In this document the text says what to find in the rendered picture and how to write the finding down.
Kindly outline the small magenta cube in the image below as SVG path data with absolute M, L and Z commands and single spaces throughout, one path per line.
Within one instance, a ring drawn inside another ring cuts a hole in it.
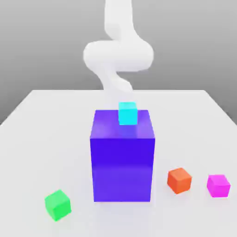
M 207 189 L 213 198 L 226 198 L 229 195 L 231 184 L 225 175 L 209 175 Z

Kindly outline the small cyan cube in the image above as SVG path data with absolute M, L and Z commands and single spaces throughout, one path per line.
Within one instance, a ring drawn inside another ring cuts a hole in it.
M 120 125 L 137 124 L 137 105 L 135 102 L 119 102 L 118 121 Z

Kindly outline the large purple box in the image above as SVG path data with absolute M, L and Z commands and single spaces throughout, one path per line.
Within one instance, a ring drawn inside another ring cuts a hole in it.
M 149 202 L 155 135 L 147 110 L 120 125 L 117 110 L 97 110 L 90 135 L 95 202 Z

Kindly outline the small green cube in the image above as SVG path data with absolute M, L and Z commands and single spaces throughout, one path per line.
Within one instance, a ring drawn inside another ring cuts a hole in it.
M 61 190 L 48 195 L 45 199 L 45 208 L 54 221 L 71 213 L 71 203 L 69 197 Z

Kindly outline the small orange cube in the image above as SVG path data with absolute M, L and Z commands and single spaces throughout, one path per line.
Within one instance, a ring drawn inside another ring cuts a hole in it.
M 175 194 L 188 191 L 191 182 L 192 176 L 184 168 L 176 168 L 168 172 L 167 184 Z

